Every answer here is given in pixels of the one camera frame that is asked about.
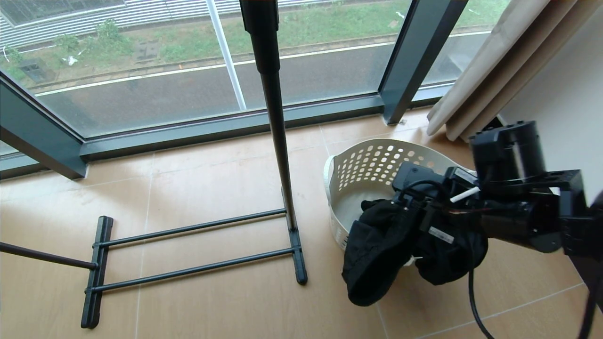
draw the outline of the robotic arm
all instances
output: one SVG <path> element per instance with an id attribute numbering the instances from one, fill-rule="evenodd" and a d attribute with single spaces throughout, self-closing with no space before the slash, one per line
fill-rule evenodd
<path id="1" fill-rule="evenodd" d="M 470 138 L 477 175 L 461 167 L 445 174 L 402 164 L 393 181 L 394 201 L 413 209 L 413 227 L 444 239 L 443 220 L 453 227 L 479 232 L 543 253 L 563 248 L 566 255 L 603 255 L 603 194 L 587 207 L 580 170 L 547 172 L 534 121 L 479 132 Z M 550 188 L 558 188 L 554 194 Z M 472 298 L 478 325 L 481 323 Z M 590 331 L 596 290 L 589 296 L 579 338 Z"/>

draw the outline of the white wall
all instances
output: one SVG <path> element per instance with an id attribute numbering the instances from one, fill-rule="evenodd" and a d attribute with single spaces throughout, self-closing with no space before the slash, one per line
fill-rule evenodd
<path id="1" fill-rule="evenodd" d="M 590 204 L 603 190 L 603 7 L 500 112 L 536 120 L 547 170 L 581 169 Z"/>

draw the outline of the grass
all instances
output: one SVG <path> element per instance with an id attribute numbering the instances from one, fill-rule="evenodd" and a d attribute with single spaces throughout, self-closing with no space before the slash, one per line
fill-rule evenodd
<path id="1" fill-rule="evenodd" d="M 510 0 L 469 0 L 455 28 L 476 25 L 493 26 Z M 305 5 L 295 10 L 281 9 L 279 13 L 279 47 L 296 47 L 339 40 L 395 34 L 400 30 L 403 19 L 396 13 L 406 15 L 411 0 L 388 0 L 331 5 Z M 231 54 L 252 52 L 249 34 L 244 30 L 240 17 L 223 18 L 222 25 Z M 221 57 L 221 51 L 211 21 L 207 18 L 191 24 L 167 25 L 126 33 L 119 33 L 115 22 L 100 25 L 106 39 L 87 37 L 80 41 L 86 50 L 76 56 L 79 60 L 67 66 L 62 58 L 68 53 L 61 48 L 47 48 L 24 55 L 39 57 L 46 65 L 60 70 L 61 80 L 81 76 L 121 71 L 135 67 L 132 60 L 135 41 L 159 40 L 160 60 L 146 65 L 161 65 L 187 60 Z M 17 67 L 0 59 L 0 68 L 19 81 L 31 82 Z"/>

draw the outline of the road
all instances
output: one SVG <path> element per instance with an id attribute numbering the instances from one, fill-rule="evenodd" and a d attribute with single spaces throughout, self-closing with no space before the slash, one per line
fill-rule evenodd
<path id="1" fill-rule="evenodd" d="M 486 34 L 465 37 L 463 40 L 467 43 L 460 44 L 461 51 L 467 54 L 468 46 L 473 46 L 469 52 L 476 51 L 475 46 L 479 48 L 485 37 Z M 457 50 L 452 47 L 458 42 L 449 40 L 452 43 L 448 50 Z M 282 59 L 283 102 L 291 104 L 375 91 L 392 48 L 392 44 L 377 44 Z M 428 75 L 430 81 L 458 76 L 460 70 L 449 59 L 438 58 Z M 247 109 L 265 107 L 255 63 L 235 63 L 235 70 Z M 122 79 L 43 93 L 38 97 L 84 137 L 239 111 L 225 67 Z"/>

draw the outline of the corrugated metal fence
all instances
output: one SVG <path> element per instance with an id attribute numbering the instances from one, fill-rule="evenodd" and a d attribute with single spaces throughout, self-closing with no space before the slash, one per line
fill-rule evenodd
<path id="1" fill-rule="evenodd" d="M 331 2 L 332 0 L 280 0 L 279 7 Z M 219 14 L 241 11 L 239 0 L 216 0 Z M 125 7 L 49 21 L 26 27 L 12 27 L 0 16 L 0 47 L 22 47 L 52 41 L 61 34 L 92 33 L 96 25 L 114 19 L 119 27 L 208 16 L 204 0 L 125 0 Z"/>

